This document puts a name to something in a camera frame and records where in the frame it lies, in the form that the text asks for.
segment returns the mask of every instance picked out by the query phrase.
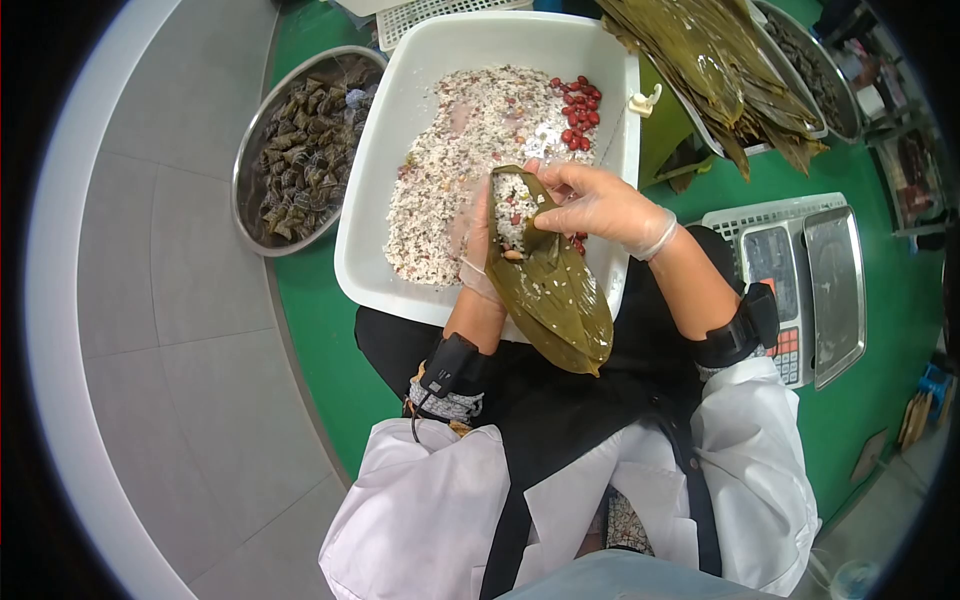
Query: white plastic tub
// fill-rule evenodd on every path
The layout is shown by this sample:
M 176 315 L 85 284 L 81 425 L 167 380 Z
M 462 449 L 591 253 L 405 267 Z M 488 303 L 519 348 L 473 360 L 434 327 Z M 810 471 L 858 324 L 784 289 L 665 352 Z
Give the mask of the white plastic tub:
M 383 75 L 357 148 L 337 233 L 334 268 L 347 296 L 364 306 L 421 323 L 443 325 L 459 287 L 404 281 L 383 255 L 387 214 L 410 145 L 437 112 L 424 89 L 457 69 L 520 64 L 572 81 L 586 75 L 604 93 L 594 146 L 597 163 L 636 185 L 640 117 L 626 110 L 640 91 L 636 57 L 599 21 L 551 12 L 477 12 L 423 21 L 400 41 Z M 591 236 L 587 264 L 616 316 L 627 274 L 619 244 Z M 503 338 L 525 342 L 507 322 Z

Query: gloved hand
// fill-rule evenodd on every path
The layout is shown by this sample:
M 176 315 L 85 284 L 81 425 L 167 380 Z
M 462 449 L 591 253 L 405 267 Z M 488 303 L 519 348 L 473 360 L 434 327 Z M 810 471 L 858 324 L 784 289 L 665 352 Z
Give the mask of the gloved hand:
M 540 161 L 531 158 L 527 160 L 523 168 L 531 173 L 537 173 L 540 168 Z M 489 196 L 490 178 L 487 178 L 474 195 L 474 206 L 469 225 L 470 233 L 460 266 L 460 280 L 474 292 L 502 305 L 503 302 L 497 295 L 496 289 L 484 273 L 487 265 L 487 247 L 490 243 L 490 228 L 487 221 L 487 200 Z
M 673 239 L 677 216 L 634 190 L 613 173 L 578 164 L 552 166 L 539 175 L 560 208 L 537 215 L 546 231 L 584 231 L 623 244 L 637 260 L 648 260 Z

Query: black wrist device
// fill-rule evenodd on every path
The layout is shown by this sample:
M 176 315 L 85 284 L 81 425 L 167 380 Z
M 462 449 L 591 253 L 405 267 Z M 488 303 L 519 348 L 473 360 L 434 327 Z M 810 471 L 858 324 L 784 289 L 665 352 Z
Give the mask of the black wrist device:
M 706 340 L 693 342 L 693 358 L 701 367 L 721 369 L 743 360 L 757 345 L 777 344 L 780 317 L 777 299 L 766 283 L 752 283 L 733 319 L 707 332 Z
M 459 333 L 453 333 L 449 339 L 441 336 L 424 365 L 420 386 L 434 397 L 446 397 L 458 382 L 467 387 L 477 382 L 489 358 Z M 457 393 L 469 395 L 470 390 L 458 390 Z

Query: disposable plastic glove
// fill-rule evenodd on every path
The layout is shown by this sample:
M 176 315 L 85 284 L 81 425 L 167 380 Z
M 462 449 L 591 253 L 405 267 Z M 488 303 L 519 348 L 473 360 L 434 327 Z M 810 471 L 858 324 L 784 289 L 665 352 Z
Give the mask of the disposable plastic glove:
M 539 174 L 554 188 L 560 208 L 537 215 L 546 231 L 584 231 L 620 242 L 637 260 L 654 257 L 673 239 L 677 216 L 658 206 L 613 173 L 578 164 L 552 166 Z

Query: white plastic clip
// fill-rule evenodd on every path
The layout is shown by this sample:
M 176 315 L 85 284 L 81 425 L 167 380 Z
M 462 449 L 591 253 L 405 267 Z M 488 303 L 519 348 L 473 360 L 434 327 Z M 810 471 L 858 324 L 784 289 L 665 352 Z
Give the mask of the white plastic clip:
M 654 85 L 654 94 L 650 97 L 644 96 L 641 93 L 636 93 L 630 97 L 630 102 L 627 104 L 627 108 L 633 112 L 638 112 L 641 117 L 648 117 L 653 114 L 654 104 L 660 99 L 660 93 L 663 91 L 663 86 L 660 84 Z

